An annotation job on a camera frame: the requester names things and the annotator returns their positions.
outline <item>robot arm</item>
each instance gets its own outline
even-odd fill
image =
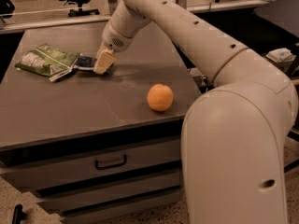
[[[216,89],[188,110],[181,137],[191,224],[287,224],[283,147],[297,116],[292,82],[274,65],[171,0],[122,0],[94,72],[154,21]]]

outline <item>green snack package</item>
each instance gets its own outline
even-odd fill
[[[66,52],[47,43],[26,52],[15,67],[50,77],[50,81],[65,76],[73,70],[80,53]]]

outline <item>orange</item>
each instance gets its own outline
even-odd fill
[[[156,84],[149,89],[148,104],[153,110],[165,111],[171,106],[173,100],[174,94],[166,85]]]

